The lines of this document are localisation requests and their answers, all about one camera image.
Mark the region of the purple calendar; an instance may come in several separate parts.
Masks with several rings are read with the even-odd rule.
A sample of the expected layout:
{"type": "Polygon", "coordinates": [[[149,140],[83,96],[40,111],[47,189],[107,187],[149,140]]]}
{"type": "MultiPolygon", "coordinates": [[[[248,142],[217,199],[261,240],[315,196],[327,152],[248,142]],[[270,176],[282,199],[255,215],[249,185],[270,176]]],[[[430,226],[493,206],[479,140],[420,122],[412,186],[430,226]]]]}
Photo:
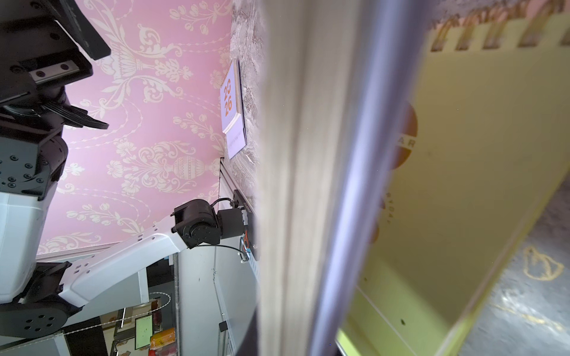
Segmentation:
{"type": "Polygon", "coordinates": [[[232,159],[246,147],[246,128],[241,93],[240,65],[232,60],[220,89],[221,124],[227,139],[227,157],[232,159]]]}
{"type": "Polygon", "coordinates": [[[333,355],[374,230],[431,1],[265,1],[261,355],[333,355]]]}

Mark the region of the green calendar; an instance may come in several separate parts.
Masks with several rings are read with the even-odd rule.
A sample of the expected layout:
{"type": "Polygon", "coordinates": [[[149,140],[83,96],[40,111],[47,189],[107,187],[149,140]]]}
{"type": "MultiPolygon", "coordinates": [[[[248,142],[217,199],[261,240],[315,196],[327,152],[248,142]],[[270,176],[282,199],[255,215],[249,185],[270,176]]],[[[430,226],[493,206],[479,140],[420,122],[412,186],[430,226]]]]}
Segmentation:
{"type": "Polygon", "coordinates": [[[569,3],[498,3],[434,27],[344,354],[456,355],[568,171],[569,3]]]}

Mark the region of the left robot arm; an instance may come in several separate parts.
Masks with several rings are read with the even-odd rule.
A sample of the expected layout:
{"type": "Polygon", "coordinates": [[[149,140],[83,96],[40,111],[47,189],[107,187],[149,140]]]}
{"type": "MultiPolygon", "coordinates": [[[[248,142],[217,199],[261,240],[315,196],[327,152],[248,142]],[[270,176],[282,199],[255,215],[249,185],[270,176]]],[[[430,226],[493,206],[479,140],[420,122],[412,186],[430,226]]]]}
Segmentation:
{"type": "Polygon", "coordinates": [[[169,255],[248,234],[236,198],[191,200],[152,228],[96,255],[40,263],[37,250],[68,157],[65,126],[105,130],[68,101],[67,85],[111,53],[75,1],[1,3],[1,334],[36,339],[112,286],[169,255]]]}

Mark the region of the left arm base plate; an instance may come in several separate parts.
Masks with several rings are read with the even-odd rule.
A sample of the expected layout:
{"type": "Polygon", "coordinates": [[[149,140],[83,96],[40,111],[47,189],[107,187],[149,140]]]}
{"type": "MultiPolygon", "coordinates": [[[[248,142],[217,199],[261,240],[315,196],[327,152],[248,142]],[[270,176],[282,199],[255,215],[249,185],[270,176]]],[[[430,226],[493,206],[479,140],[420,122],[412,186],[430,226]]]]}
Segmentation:
{"type": "Polygon", "coordinates": [[[258,260],[260,254],[255,234],[254,211],[247,202],[245,196],[243,196],[243,194],[237,189],[233,191],[233,201],[234,207],[241,209],[243,213],[243,224],[245,227],[245,233],[243,236],[244,248],[253,256],[254,259],[258,260]]]}

